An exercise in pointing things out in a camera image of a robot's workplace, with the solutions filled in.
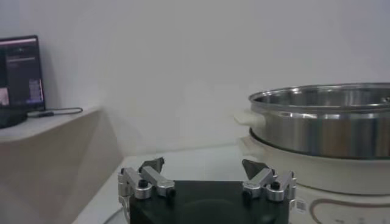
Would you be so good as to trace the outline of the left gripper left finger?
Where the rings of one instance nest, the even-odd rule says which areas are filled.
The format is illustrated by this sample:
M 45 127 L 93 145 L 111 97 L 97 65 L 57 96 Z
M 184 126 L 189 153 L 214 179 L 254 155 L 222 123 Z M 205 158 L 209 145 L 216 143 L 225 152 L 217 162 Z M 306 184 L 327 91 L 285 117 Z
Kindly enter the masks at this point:
M 153 191 L 164 198 L 176 196 L 174 181 L 161 175 L 164 158 L 145 161 L 136 170 L 132 167 L 123 167 L 118 174 L 118 194 L 120 197 L 134 196 L 138 200 L 147 200 L 152 197 Z

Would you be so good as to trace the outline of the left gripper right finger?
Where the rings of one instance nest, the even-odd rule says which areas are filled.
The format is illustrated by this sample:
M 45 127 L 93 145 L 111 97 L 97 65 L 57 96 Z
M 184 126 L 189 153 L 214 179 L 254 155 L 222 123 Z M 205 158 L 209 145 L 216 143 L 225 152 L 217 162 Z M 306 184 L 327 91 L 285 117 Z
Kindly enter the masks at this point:
M 241 164 L 248 177 L 242 183 L 243 194 L 249 200 L 265 196 L 273 202 L 292 201 L 296 197 L 297 177 L 293 171 L 277 174 L 265 163 L 243 159 Z

